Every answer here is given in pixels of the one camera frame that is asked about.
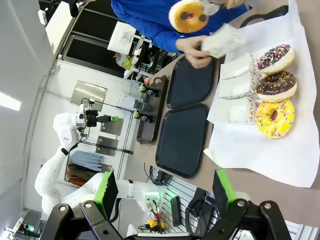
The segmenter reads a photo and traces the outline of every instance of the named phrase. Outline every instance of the chocolate frosted donut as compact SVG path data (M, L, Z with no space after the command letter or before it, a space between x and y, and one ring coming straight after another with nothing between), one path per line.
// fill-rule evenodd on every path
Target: chocolate frosted donut
M258 97L265 102L280 102L295 94L297 80L292 73L282 71L263 77L255 90Z
M258 60L258 69L267 74L275 74L289 66L295 58L295 54L290 45L278 45L267 51Z

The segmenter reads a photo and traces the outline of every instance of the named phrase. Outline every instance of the human hand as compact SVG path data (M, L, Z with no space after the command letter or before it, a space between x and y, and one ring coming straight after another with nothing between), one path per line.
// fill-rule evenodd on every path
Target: human hand
M185 58L195 69L208 66L212 60L210 52L199 51L196 49L206 37L207 36L193 36L188 38L179 38L175 42L176 48L185 53Z
M227 0L224 6L227 9L232 9L244 4L245 2L246 0Z

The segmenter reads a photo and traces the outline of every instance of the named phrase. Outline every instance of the glazed donut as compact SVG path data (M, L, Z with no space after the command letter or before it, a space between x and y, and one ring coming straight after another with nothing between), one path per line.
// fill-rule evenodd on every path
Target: glazed donut
M259 58L257 67L267 75L275 74L288 67L295 58L290 45L282 44L267 51Z
M265 102L280 102L289 99L296 90L296 77L287 71L263 77L255 89L257 96Z
M286 135L295 121L295 108L287 99L280 102L261 102L255 112L255 121L263 135L278 139Z
M181 0L169 11L169 21L180 33L193 33L207 25L209 17L199 0Z

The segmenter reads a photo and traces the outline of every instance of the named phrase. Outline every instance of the donut with sprinkles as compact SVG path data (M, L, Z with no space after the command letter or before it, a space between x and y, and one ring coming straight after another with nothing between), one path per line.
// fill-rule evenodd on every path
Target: donut with sprinkles
M289 66L295 58L292 47L288 44L278 45L267 51L258 60L258 69L267 75L281 72Z

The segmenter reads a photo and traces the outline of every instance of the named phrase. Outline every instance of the white paper sheet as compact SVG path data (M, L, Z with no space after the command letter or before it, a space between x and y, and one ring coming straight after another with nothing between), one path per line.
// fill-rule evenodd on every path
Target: white paper sheet
M319 133L313 109L316 81L305 31L300 23L295 0L289 0L289 12L242 28L246 45L227 55L228 59L245 52L263 54L277 44L289 43L295 59L286 70L297 78L297 92L290 99L295 108L292 129L279 139L265 137L256 125L232 125L215 121L219 85L208 120L214 123L209 148L204 151L222 168L246 168L273 180L309 188L319 165Z

